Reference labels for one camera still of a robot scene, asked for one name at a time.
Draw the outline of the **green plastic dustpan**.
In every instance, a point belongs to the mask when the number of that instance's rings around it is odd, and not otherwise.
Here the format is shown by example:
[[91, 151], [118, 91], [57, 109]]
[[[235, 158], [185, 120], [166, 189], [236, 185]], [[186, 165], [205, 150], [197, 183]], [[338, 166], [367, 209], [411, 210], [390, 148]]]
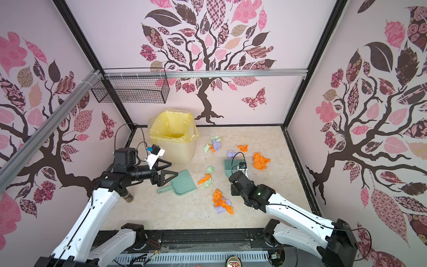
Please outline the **green plastic dustpan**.
[[169, 186], [160, 188], [157, 193], [163, 194], [168, 191], [173, 191], [177, 196], [185, 195], [197, 189], [196, 184], [191, 177], [188, 169], [180, 171], [176, 178], [173, 178]]

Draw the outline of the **green hand brush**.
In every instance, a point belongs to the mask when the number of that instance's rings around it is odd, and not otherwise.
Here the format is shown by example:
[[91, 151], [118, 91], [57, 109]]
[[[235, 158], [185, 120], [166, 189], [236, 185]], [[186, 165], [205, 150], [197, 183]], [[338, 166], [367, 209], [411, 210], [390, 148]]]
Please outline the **green hand brush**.
[[238, 164], [240, 162], [246, 162], [246, 161], [243, 159], [234, 159], [234, 160], [226, 159], [226, 160], [224, 160], [225, 175], [227, 178], [229, 178], [232, 174], [234, 174], [238, 171]]

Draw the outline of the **orange purple paper pile front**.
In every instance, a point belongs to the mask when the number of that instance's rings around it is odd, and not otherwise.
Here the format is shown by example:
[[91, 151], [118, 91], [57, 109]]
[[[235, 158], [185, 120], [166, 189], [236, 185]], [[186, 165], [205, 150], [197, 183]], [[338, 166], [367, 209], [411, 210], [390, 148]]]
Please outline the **orange purple paper pile front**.
[[216, 189], [214, 194], [212, 195], [213, 206], [218, 214], [223, 212], [227, 212], [231, 215], [234, 214], [233, 207], [231, 206], [231, 202], [228, 199], [225, 199], [222, 192], [219, 189]]

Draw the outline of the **large orange paper scrap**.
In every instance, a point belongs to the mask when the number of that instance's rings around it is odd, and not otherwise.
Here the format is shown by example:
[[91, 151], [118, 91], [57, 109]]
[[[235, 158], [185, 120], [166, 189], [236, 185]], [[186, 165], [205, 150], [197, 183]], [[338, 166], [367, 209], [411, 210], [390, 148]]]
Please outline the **large orange paper scrap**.
[[262, 156], [261, 152], [255, 152], [253, 155], [253, 167], [258, 170], [267, 169], [267, 164], [271, 162], [271, 159], [265, 158]]

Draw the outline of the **purple paper scrap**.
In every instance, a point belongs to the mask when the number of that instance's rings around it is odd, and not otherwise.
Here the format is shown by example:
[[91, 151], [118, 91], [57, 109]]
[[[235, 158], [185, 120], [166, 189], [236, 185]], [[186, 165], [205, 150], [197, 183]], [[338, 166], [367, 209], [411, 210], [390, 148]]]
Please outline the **purple paper scrap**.
[[228, 157], [229, 160], [232, 160], [235, 157], [236, 154], [237, 154], [236, 152], [233, 152], [232, 150], [229, 150], [228, 154], [227, 154], [227, 157]]

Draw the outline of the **orange green paper scrap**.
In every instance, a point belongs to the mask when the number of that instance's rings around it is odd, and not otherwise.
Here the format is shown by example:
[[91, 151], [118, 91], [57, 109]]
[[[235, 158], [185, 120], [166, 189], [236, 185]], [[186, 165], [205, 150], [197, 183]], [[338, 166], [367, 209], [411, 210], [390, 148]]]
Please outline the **orange green paper scrap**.
[[206, 174], [199, 182], [198, 185], [202, 186], [203, 188], [207, 188], [212, 184], [212, 178], [210, 174]]

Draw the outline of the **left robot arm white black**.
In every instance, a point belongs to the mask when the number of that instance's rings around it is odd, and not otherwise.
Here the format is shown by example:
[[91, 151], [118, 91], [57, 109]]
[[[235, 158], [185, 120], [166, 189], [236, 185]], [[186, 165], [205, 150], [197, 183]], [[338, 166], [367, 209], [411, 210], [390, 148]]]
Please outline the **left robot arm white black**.
[[143, 248], [147, 236], [143, 225], [127, 223], [97, 248], [94, 241], [108, 214], [120, 199], [134, 200], [128, 188], [145, 180], [162, 187], [178, 176], [172, 165], [162, 159], [165, 150], [157, 145], [147, 148], [142, 165], [138, 151], [121, 148], [114, 152], [113, 163], [95, 182], [91, 197], [74, 226], [49, 257], [40, 257], [37, 267], [106, 267], [126, 249]]

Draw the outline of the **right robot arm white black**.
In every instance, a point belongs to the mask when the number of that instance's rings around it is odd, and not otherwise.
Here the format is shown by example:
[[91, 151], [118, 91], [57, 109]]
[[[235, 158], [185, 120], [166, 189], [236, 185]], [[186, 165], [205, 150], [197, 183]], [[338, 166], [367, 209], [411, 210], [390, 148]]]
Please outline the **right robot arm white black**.
[[246, 206], [277, 218], [266, 227], [265, 236], [272, 247], [290, 245], [318, 257], [326, 267], [354, 265], [358, 243], [346, 221], [315, 215], [274, 189], [256, 185], [242, 171], [233, 173], [229, 181], [232, 195], [241, 196]]

